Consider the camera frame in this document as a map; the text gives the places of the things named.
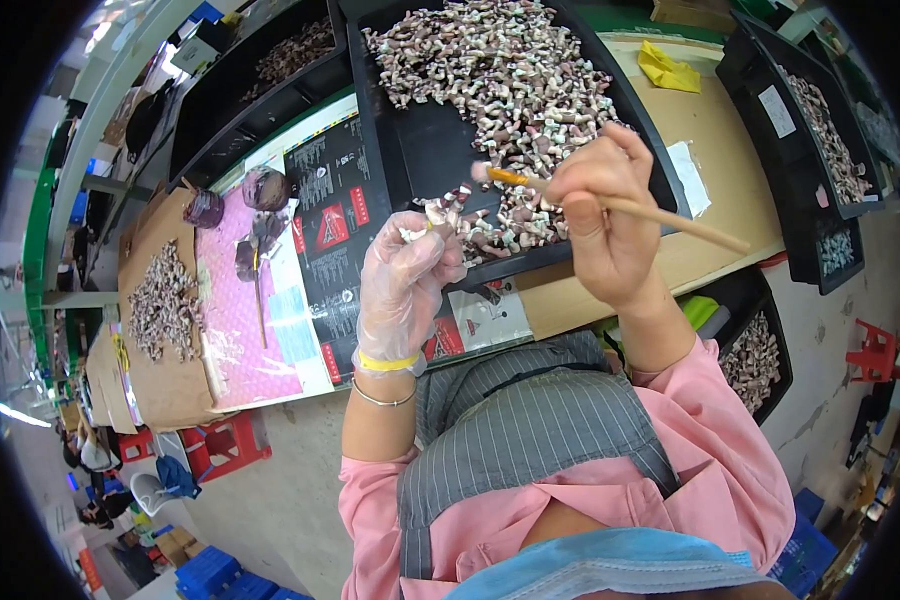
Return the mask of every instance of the white chair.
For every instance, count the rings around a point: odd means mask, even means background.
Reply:
[[[160,479],[149,473],[133,473],[130,492],[147,517],[154,517],[164,504],[172,500],[182,501],[179,496],[167,493]]]

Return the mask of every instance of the fluorescent light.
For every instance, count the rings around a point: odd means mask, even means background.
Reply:
[[[51,427],[52,426],[45,420],[40,420],[39,418],[33,418],[29,414],[23,414],[20,411],[13,410],[10,406],[8,406],[7,404],[4,404],[3,402],[0,402],[0,413],[5,414],[12,419],[16,419],[17,421],[22,421],[25,424],[29,424],[31,426],[38,426],[38,427]]]

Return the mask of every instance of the silver bangle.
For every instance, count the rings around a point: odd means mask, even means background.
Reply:
[[[409,402],[413,399],[413,397],[417,394],[417,379],[413,379],[413,390],[409,393],[409,395],[402,400],[397,400],[396,402],[381,402],[376,398],[372,398],[367,395],[367,393],[360,389],[360,386],[357,385],[357,378],[353,379],[353,389],[357,391],[357,394],[362,396],[362,398],[367,402],[373,402],[377,406],[389,406],[391,408],[396,408],[405,402]]]

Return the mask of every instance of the woman's left hand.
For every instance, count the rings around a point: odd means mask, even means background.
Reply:
[[[420,375],[426,367],[420,348],[434,335],[441,290],[467,275],[464,251],[451,228],[430,227],[419,212],[394,213],[366,251],[353,357],[364,373]],[[427,232],[407,244],[401,229]]]

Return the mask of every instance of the black bag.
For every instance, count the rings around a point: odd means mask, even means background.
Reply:
[[[167,106],[167,95],[174,88],[174,80],[168,78],[160,89],[151,96],[143,99],[133,109],[126,122],[126,132],[123,135],[123,143],[126,145],[126,158],[133,164],[137,163],[140,153],[150,142],[154,135],[157,123],[163,116],[163,110]]]

